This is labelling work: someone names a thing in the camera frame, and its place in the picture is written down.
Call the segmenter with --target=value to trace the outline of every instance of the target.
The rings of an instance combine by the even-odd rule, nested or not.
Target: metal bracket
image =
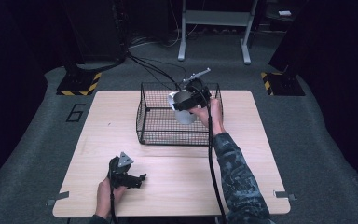
[[[120,159],[118,160],[118,167],[130,165],[131,163],[133,163],[133,160],[129,156],[127,156],[126,153],[121,152]]]
[[[288,194],[286,191],[275,191],[274,190],[274,196],[276,198],[287,198],[289,201],[297,200],[297,198],[294,194]]]

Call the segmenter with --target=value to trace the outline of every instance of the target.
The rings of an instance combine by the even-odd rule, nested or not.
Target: wire mesh basket
[[[222,103],[219,85],[217,83],[205,83],[205,85],[209,88],[211,97]],[[167,96],[173,91],[179,91],[177,87],[175,83],[141,84],[141,102],[136,116],[136,132],[141,144],[208,146],[208,129],[199,119],[191,124],[181,124],[176,120]]]

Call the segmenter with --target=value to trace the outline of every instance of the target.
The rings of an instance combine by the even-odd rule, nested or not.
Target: person's right hand
[[[210,106],[211,106],[211,116],[212,116],[212,125],[213,125],[212,133],[213,136],[215,136],[217,134],[224,133],[226,130],[223,126],[223,115],[222,115],[222,108],[220,106],[220,101],[217,99],[211,99]],[[197,117],[200,118],[201,123],[205,127],[207,128],[209,127],[208,126],[209,115],[206,106],[203,108],[193,107],[189,109],[188,112],[197,115]]]

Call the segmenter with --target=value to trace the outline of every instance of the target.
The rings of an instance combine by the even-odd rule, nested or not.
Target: white object
[[[179,91],[171,92],[170,94],[168,94],[168,97],[167,97],[168,103],[170,104],[172,110],[174,111],[176,120],[179,123],[181,123],[181,124],[192,124],[197,119],[197,116],[195,114],[191,114],[187,110],[182,110],[182,111],[175,110],[175,107],[173,106],[174,103],[177,103],[177,102],[175,102],[174,97],[175,97],[176,93],[178,93],[178,92]]]
[[[290,11],[278,11],[280,16],[291,16],[292,13]]]

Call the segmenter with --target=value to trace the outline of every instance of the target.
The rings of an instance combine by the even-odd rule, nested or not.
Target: yellow and black tape
[[[102,73],[95,75],[87,91],[57,91],[57,95],[91,95],[95,88],[97,88],[101,75]]]
[[[282,73],[269,73],[272,75],[281,75]],[[261,73],[261,77],[263,78],[263,82],[264,82],[264,87],[266,88],[267,94],[268,95],[274,95],[274,92],[271,88],[271,84],[269,83],[269,78],[267,76],[267,73],[262,72]]]

